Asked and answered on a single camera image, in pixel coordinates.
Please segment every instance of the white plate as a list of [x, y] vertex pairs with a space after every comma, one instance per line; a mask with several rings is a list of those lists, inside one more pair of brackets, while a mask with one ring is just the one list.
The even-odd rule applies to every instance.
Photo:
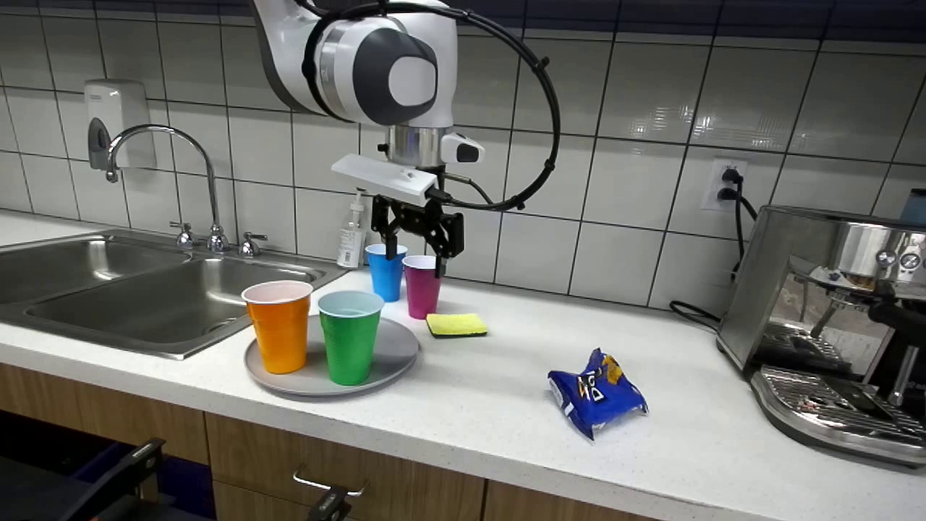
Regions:
[[325, 356], [325, 331], [318, 314], [309, 314], [309, 362], [295, 373], [269, 373], [260, 365], [257, 340], [253, 340], [244, 353], [244, 365], [249, 376], [269, 389], [308, 395], [308, 400], [335, 400], [367, 394], [375, 388], [398, 381], [422, 353], [422, 343], [392, 318], [380, 318], [376, 346], [375, 346], [375, 368], [367, 381], [361, 384], [338, 384], [327, 376], [327, 356]]

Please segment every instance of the white countertop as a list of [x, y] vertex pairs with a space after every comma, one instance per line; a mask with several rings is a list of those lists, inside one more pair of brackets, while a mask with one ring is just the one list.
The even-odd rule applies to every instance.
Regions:
[[[0, 242], [84, 224], [0, 214]], [[325, 285], [367, 288], [353, 272]], [[431, 339], [401, 381], [335, 401], [257, 388], [244, 329], [186, 362], [137, 356], [0, 323], [0, 362], [186, 408], [372, 449], [655, 518], [923, 518], [926, 473], [807, 449], [777, 430], [713, 331], [673, 314], [499, 285], [444, 285], [444, 310], [474, 310], [484, 339]], [[593, 443], [552, 405], [548, 371], [583, 371], [606, 346], [647, 394], [649, 414]]]

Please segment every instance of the yellow sponge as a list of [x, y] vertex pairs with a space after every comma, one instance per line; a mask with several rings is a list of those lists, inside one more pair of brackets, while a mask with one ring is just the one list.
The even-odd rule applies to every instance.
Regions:
[[487, 323], [474, 311], [431, 311], [429, 329], [434, 339], [487, 334]]

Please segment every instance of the pink cup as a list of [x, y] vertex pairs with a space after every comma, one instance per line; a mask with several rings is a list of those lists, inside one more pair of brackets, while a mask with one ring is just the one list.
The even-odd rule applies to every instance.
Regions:
[[408, 295], [408, 314], [425, 318], [438, 310], [441, 278], [434, 274], [438, 258], [434, 253], [406, 253], [406, 295]]

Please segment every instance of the stainless steel sink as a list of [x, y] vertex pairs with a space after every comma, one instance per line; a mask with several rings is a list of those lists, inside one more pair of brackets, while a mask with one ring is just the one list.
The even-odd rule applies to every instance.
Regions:
[[87, 339], [121, 350], [186, 358], [249, 323], [241, 292], [257, 281], [325, 285], [341, 272], [293, 258], [195, 258], [159, 268], [95, 278], [81, 288], [49, 288], [0, 307], [0, 321]]
[[186, 253], [172, 239], [116, 230], [0, 248], [0, 303], [34, 301], [179, 262], [186, 262]]

